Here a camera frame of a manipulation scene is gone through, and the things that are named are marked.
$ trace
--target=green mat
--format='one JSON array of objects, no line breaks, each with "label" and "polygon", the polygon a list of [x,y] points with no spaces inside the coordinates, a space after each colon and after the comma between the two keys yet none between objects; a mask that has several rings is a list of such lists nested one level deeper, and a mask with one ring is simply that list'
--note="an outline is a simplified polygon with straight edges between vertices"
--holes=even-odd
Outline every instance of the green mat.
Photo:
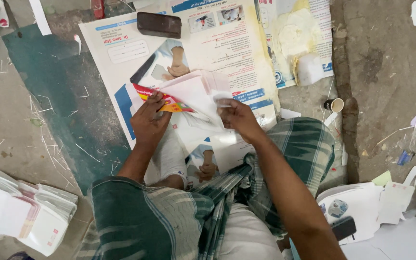
[{"label": "green mat", "polygon": [[[90,10],[76,12],[92,17]],[[74,33],[80,34],[78,26],[61,32],[62,35],[42,36],[33,24],[3,36],[3,40],[25,86],[32,98],[41,102],[42,110],[51,105],[40,96],[49,97],[54,109],[41,114],[59,147],[64,145],[61,153],[86,194],[91,183],[111,175],[113,167],[113,174],[117,174],[121,165],[116,162],[124,162],[130,149],[91,53],[78,53],[78,43],[73,40]],[[28,97],[21,102],[28,102]]]}]

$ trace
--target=green checkered lungi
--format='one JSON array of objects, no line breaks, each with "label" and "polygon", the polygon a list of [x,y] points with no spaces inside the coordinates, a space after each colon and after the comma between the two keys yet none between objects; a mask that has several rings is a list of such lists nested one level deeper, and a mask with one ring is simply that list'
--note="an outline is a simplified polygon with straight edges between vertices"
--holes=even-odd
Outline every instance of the green checkered lungi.
[{"label": "green checkered lungi", "polygon": [[[280,121],[268,136],[315,196],[334,160],[330,130],[298,117]],[[254,154],[188,192],[108,176],[93,183],[90,196],[95,221],[77,260],[217,259],[233,202],[248,205],[274,235],[286,234]]]}]

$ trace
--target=paper cup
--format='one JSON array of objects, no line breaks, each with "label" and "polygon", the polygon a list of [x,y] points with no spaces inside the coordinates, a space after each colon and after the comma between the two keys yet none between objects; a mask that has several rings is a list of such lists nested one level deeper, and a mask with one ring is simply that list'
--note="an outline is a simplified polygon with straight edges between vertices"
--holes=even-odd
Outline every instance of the paper cup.
[{"label": "paper cup", "polygon": [[324,108],[325,109],[332,110],[333,112],[336,112],[336,113],[343,110],[343,107],[344,107],[344,101],[341,98],[328,99],[324,103]]}]

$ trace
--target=man's left hand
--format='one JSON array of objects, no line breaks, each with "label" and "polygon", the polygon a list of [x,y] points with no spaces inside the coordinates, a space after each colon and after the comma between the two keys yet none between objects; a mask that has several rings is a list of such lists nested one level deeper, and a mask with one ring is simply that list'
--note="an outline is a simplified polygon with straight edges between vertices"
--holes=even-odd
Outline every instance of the man's left hand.
[{"label": "man's left hand", "polygon": [[157,147],[172,115],[171,112],[164,111],[162,117],[155,118],[155,114],[164,104],[163,94],[155,91],[131,118],[136,144]]}]

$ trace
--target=red and yellow paper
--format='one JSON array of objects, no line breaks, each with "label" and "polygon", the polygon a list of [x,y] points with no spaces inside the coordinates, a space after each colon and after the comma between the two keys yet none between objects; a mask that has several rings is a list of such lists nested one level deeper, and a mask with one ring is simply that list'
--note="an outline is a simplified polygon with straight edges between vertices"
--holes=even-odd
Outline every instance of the red and yellow paper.
[{"label": "red and yellow paper", "polygon": [[[137,94],[141,97],[141,99],[146,102],[147,99],[152,95],[152,93],[156,90],[137,85],[132,83],[134,89],[136,89]],[[186,104],[179,101],[177,98],[163,94],[163,99],[165,100],[165,104],[163,107],[160,108],[159,111],[168,111],[168,112],[193,112],[194,110],[188,107]]]}]

